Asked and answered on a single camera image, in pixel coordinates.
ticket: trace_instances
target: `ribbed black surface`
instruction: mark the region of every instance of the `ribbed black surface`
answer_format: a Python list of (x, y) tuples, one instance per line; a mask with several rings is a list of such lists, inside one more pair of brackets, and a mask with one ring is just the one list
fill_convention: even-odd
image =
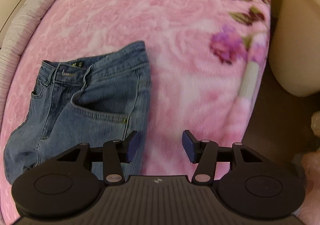
[(108, 187), (94, 207), (76, 217), (56, 222), (23, 218), (16, 224), (302, 225), (294, 216), (278, 221), (243, 218), (226, 209), (210, 188), (193, 185), (185, 176), (133, 176), (124, 185)]

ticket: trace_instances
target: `pink rose pattern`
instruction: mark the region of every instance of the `pink rose pattern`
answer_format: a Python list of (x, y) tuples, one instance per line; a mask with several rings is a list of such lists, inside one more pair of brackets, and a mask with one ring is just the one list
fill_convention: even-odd
[[(181, 134), (230, 146), (242, 139), (253, 102), (238, 98), (248, 60), (268, 51), (269, 0), (56, 0), (42, 19), (9, 91), (0, 137), (25, 119), (42, 60), (67, 61), (110, 53), (144, 40), (152, 92), (143, 174), (193, 174)], [(217, 168), (221, 177), (227, 164)], [(18, 214), (0, 163), (1, 210)]]

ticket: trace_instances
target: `bed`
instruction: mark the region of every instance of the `bed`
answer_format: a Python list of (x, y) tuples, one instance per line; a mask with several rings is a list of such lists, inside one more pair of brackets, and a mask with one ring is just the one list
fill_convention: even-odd
[[(183, 150), (183, 130), (220, 146), (243, 137), (268, 53), (270, 0), (27, 0), (12, 25), (0, 61), (1, 152), (26, 118), (42, 60), (101, 55), (144, 40), (152, 91), (141, 173), (191, 176), (196, 166)], [(219, 164), (216, 178), (227, 170)], [(11, 224), (18, 214), (2, 162), (0, 185), (2, 216)]]

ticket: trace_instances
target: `black tag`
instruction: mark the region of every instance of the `black tag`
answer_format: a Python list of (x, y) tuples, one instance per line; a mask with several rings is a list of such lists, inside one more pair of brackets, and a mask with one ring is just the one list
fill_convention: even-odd
[(72, 66), (75, 66), (75, 67), (82, 67), (83, 66), (83, 61), (78, 61), (78, 62), (75, 62), (72, 64)]

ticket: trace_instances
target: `belt loop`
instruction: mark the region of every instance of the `belt loop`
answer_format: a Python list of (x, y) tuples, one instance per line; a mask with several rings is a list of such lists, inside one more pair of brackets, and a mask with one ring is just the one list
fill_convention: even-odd
[(50, 84), (50, 82), (51, 82), (51, 77), (52, 77), (52, 75), (54, 74), (55, 71), (56, 71), (56, 68), (53, 68), (53, 69), (51, 70), (51, 72), (50, 72), (50, 74), (49, 74), (49, 76), (48, 76), (48, 80), (47, 80), (47, 82), (44, 84), (45, 86), (48, 86), (48, 85)]

